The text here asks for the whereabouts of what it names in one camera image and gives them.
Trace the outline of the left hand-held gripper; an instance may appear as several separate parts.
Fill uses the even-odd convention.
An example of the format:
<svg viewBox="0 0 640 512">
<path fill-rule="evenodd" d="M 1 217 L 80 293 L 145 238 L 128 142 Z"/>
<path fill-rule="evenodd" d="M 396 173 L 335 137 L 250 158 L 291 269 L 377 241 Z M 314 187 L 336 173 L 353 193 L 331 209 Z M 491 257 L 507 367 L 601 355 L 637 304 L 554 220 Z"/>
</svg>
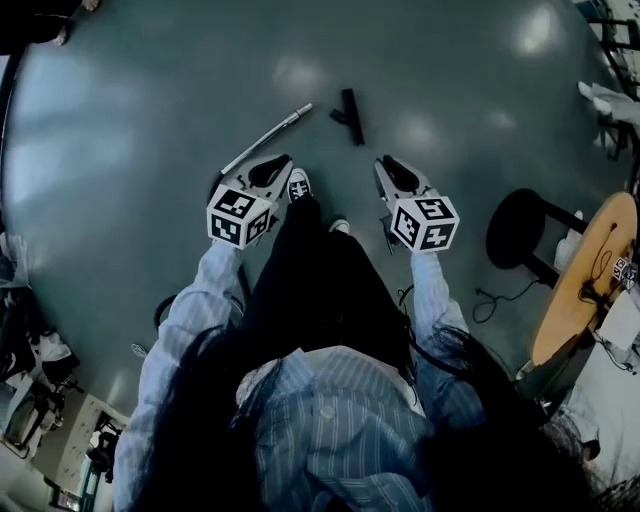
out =
<svg viewBox="0 0 640 512">
<path fill-rule="evenodd" d="M 219 174 L 206 207 L 208 237 L 238 249 L 255 245 L 277 222 L 278 202 L 292 170 L 290 156 L 279 154 L 252 160 L 244 174 Z M 267 176 L 271 183 L 261 187 L 249 176 Z"/>
</svg>

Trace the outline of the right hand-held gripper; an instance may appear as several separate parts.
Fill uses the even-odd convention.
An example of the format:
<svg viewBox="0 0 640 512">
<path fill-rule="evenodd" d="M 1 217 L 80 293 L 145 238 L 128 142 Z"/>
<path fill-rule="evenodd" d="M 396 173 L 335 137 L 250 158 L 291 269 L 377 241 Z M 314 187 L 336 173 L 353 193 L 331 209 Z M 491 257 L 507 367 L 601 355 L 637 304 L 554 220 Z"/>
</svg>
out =
<svg viewBox="0 0 640 512">
<path fill-rule="evenodd" d="M 448 250 L 460 223 L 450 198 L 431 187 L 420 171 L 391 155 L 376 159 L 373 168 L 378 193 L 389 210 L 382 223 L 390 251 L 401 246 L 412 253 Z"/>
</svg>

